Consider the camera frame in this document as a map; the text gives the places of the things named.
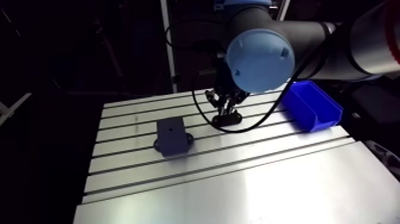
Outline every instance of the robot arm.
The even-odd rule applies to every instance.
[[[373,8],[352,24],[339,28],[333,23],[274,21],[268,13],[269,0],[225,1],[223,60],[216,64],[214,90],[206,96],[218,115],[215,126],[240,123],[234,110],[250,93],[276,89],[292,77],[325,39],[334,38],[298,79],[360,81],[400,71],[385,34],[385,4]],[[400,45],[399,17],[392,21],[394,40]]]

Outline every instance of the light blue joint cap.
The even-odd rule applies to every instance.
[[[235,84],[250,93],[278,88],[292,77],[295,68],[290,43],[267,29],[247,30],[235,37],[226,61]]]

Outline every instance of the black object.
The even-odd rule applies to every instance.
[[[185,132],[182,117],[171,117],[157,121],[157,139],[154,148],[164,157],[186,154],[194,138]]]
[[[378,125],[400,123],[400,99],[381,87],[362,85],[351,98]]]
[[[242,122],[242,116],[235,110],[235,105],[242,103],[250,93],[241,90],[233,81],[228,65],[222,58],[214,58],[212,66],[217,69],[214,90],[205,91],[208,102],[218,110],[212,123],[218,127],[236,125]]]

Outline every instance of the aluminum table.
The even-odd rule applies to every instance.
[[[285,86],[237,107],[240,129],[258,121]],[[215,109],[196,97],[206,116]],[[156,121],[182,116],[187,155],[152,147]],[[189,92],[104,105],[74,223],[400,223],[400,184],[340,126],[302,133],[278,109],[258,128],[221,133]]]

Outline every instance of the cable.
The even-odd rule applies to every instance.
[[[282,101],[283,97],[286,95],[286,93],[289,90],[290,86],[298,78],[298,76],[307,68],[309,63],[311,63],[313,61],[313,59],[320,53],[320,51],[322,49],[325,49],[325,47],[327,47],[327,46],[329,46],[331,44],[331,41],[336,36],[336,33],[338,33],[338,30],[340,30],[340,27],[337,30],[335,30],[331,35],[329,35],[321,44],[319,44],[319,46],[316,47],[315,50],[313,50],[313,52],[306,58],[306,60],[301,64],[301,66],[297,69],[297,71],[290,78],[290,81],[288,81],[287,85],[283,89],[282,93],[279,95],[278,99],[272,105],[270,110],[264,115],[264,117],[261,118],[261,120],[259,120],[254,125],[252,125],[250,127],[247,127],[247,128],[244,128],[244,129],[239,129],[239,130],[227,130],[227,129],[224,129],[222,127],[217,127],[217,126],[213,125],[210,122],[210,120],[204,115],[203,111],[200,109],[199,104],[197,102],[197,99],[196,99],[196,96],[195,96],[195,85],[196,85],[197,77],[199,76],[199,74],[196,74],[193,77],[193,80],[192,80],[192,98],[193,98],[193,101],[195,102],[195,106],[196,106],[197,110],[199,111],[200,115],[203,117],[203,119],[209,125],[211,125],[213,128],[215,128],[215,129],[217,129],[217,130],[219,130],[221,132],[226,132],[226,133],[244,133],[244,132],[247,132],[249,130],[255,129],[260,124],[262,124],[271,115],[271,113],[276,109],[276,107]]]
[[[193,46],[177,46],[177,45],[172,44],[172,43],[168,40],[167,35],[168,35],[168,32],[171,30],[171,28],[176,27],[176,26],[179,26],[179,25],[182,25],[182,24],[185,24],[185,23],[193,23],[193,22],[211,23],[211,24],[219,24],[219,25],[222,25],[222,24],[223,24],[222,22],[217,21],[217,20],[206,20],[206,19],[201,19],[201,18],[193,18],[193,19],[190,19],[190,20],[179,21],[179,22],[174,23],[174,24],[172,24],[172,25],[170,25],[170,26],[168,26],[168,27],[166,28],[166,30],[165,30],[165,32],[164,32],[164,39],[165,39],[165,42],[166,42],[168,45],[170,45],[172,48],[174,48],[174,49],[180,49],[180,50],[190,50],[190,49],[192,49]]]

